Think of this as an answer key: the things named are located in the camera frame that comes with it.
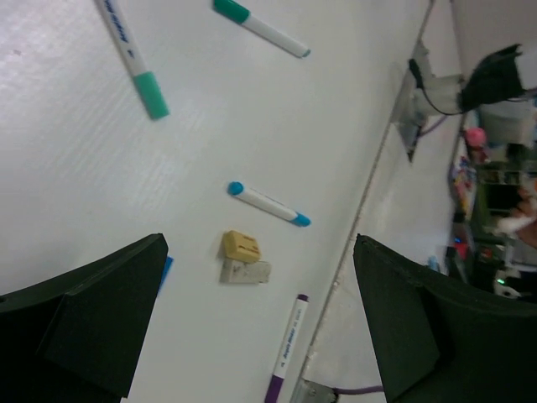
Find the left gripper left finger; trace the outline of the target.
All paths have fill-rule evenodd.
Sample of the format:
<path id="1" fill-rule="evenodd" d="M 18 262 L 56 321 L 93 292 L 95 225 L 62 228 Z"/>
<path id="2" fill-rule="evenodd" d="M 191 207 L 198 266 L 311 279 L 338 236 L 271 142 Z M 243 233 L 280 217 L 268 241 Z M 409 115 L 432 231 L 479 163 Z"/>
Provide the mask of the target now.
<path id="1" fill-rule="evenodd" d="M 1 297 L 3 398 L 126 398 L 168 244 L 161 233 Z"/>

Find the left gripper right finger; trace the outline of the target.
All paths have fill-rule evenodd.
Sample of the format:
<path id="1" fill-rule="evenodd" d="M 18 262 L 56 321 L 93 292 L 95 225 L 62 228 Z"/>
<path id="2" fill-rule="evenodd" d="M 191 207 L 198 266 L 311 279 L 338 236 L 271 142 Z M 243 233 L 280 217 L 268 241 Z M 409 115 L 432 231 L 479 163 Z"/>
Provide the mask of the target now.
<path id="1" fill-rule="evenodd" d="M 353 261 L 389 402 L 534 402 L 536 306 L 360 235 Z"/>

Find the purple capped marker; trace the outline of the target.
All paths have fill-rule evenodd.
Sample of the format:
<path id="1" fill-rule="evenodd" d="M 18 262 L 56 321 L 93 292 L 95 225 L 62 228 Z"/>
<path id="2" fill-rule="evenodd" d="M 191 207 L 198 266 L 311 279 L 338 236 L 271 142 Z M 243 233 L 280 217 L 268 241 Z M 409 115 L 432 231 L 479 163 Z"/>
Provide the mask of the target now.
<path id="1" fill-rule="evenodd" d="M 307 295 L 297 295 L 271 374 L 264 403 L 276 403 L 278 401 L 308 304 L 309 297 Z"/>

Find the blue capped marker diagonal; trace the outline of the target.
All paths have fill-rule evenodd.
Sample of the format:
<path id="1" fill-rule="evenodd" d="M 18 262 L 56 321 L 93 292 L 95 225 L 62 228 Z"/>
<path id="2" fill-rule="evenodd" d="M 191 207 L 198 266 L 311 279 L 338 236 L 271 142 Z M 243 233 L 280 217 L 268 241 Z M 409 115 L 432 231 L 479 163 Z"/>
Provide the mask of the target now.
<path id="1" fill-rule="evenodd" d="M 285 206 L 279 201 L 275 201 L 273 198 L 251 187 L 245 186 L 240 181 L 231 181 L 227 185 L 227 193 L 248 205 L 290 222 L 297 227 L 306 228 L 311 225 L 311 220 L 306 215 Z"/>

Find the teal capped marker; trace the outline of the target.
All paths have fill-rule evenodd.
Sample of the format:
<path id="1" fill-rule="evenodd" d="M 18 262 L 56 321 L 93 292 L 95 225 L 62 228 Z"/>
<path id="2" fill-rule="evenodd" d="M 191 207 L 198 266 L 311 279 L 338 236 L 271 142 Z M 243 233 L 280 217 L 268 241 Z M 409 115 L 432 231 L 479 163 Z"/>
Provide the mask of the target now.
<path id="1" fill-rule="evenodd" d="M 257 36 L 299 59 L 304 59 L 310 54 L 310 48 L 308 46 L 301 44 L 298 40 L 266 24 L 261 19 L 255 17 L 243 5 L 235 1 L 214 0 L 213 9 L 220 15 L 243 26 L 245 29 L 250 30 Z"/>
<path id="2" fill-rule="evenodd" d="M 169 108 L 155 74 L 146 66 L 119 1 L 97 0 L 96 5 L 123 59 L 139 98 L 152 120 L 165 118 Z"/>

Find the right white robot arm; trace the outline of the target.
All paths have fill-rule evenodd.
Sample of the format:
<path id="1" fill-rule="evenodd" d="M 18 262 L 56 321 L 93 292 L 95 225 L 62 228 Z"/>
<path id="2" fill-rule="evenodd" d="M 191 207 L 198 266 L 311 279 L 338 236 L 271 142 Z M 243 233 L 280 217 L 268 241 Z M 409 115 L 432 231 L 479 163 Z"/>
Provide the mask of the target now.
<path id="1" fill-rule="evenodd" d="M 536 48 L 512 44 L 482 58 L 468 78 L 432 73 L 429 51 L 409 59 L 412 92 L 408 114 L 421 125 L 433 115 L 457 116 L 482 105 L 536 96 Z"/>

